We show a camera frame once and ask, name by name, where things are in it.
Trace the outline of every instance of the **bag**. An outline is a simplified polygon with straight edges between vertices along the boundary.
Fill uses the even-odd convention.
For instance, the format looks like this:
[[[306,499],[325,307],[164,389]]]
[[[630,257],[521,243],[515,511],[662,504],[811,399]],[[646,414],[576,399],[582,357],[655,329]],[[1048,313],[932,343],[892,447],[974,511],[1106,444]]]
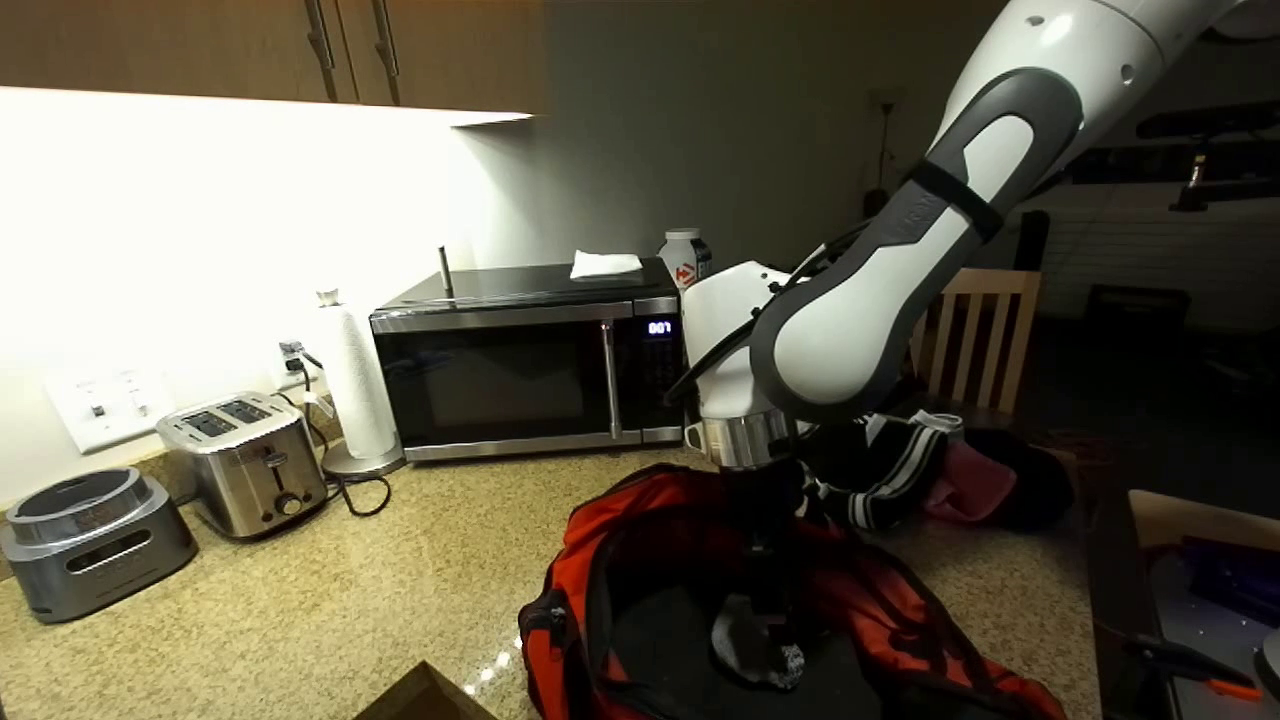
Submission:
[[[800,481],[792,465],[650,465],[581,504],[540,597],[521,607],[535,713],[1062,715],[1048,690],[983,660],[909,565],[786,516]]]

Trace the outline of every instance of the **chair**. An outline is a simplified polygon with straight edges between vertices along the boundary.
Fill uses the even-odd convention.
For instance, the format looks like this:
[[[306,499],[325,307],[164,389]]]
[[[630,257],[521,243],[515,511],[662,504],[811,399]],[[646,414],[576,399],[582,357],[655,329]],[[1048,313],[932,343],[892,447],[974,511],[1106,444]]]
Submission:
[[[929,395],[968,416],[1010,421],[1037,303],[1038,272],[961,267],[910,331],[910,374]]]

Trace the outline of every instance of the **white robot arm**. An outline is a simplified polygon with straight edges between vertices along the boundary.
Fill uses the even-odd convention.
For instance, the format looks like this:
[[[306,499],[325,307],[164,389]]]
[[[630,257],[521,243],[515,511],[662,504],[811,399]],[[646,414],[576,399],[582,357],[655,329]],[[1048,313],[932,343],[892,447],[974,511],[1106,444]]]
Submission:
[[[692,362],[756,313],[738,357],[698,375],[705,444],[726,470],[750,470],[777,416],[873,414],[899,375],[910,326],[973,250],[1207,28],[1280,36],[1280,0],[1008,0],[924,159],[847,251],[786,291],[759,263],[684,291]]]

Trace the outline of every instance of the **cabinet door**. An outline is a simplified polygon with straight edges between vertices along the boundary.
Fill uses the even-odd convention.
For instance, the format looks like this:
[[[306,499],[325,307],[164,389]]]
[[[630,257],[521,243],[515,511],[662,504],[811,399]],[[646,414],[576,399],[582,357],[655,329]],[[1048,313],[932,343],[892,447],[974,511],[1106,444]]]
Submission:
[[[0,0],[0,86],[355,98],[333,0]]]
[[[342,0],[355,92],[369,106],[540,106],[540,0]]]

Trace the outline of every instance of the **countertop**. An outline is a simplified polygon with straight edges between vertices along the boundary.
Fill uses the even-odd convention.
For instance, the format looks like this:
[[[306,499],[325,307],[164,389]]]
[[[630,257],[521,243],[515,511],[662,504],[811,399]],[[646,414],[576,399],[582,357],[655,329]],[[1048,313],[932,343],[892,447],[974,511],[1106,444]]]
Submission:
[[[492,715],[530,715],[515,607],[540,591],[565,516],[645,465],[692,452],[401,470],[394,499],[338,499],[254,544],[183,522],[201,556],[73,625],[37,625],[0,582],[0,705],[45,715],[355,715],[427,660]],[[1098,715],[1075,522],[1048,538],[914,523],[887,542],[992,660],[1068,715]]]

